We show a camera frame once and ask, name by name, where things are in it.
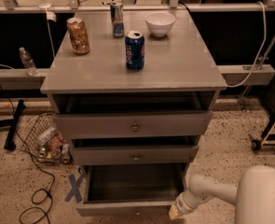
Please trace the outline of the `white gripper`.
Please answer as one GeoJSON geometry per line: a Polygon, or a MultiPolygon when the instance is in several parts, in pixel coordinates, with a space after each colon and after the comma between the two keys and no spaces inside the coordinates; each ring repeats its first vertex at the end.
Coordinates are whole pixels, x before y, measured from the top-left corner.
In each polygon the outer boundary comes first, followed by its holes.
{"type": "Polygon", "coordinates": [[[189,191],[182,192],[175,200],[169,210],[170,220],[175,220],[183,215],[190,214],[197,208],[197,200],[189,191]]]}

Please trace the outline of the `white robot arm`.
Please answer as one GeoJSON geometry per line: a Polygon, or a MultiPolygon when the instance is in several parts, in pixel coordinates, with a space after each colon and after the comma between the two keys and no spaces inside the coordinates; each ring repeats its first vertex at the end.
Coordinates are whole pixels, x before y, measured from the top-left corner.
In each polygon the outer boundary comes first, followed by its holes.
{"type": "Polygon", "coordinates": [[[275,168],[250,167],[237,185],[193,175],[188,189],[171,206],[169,217],[174,220],[187,215],[212,198],[235,206],[235,224],[275,224],[275,168]]]}

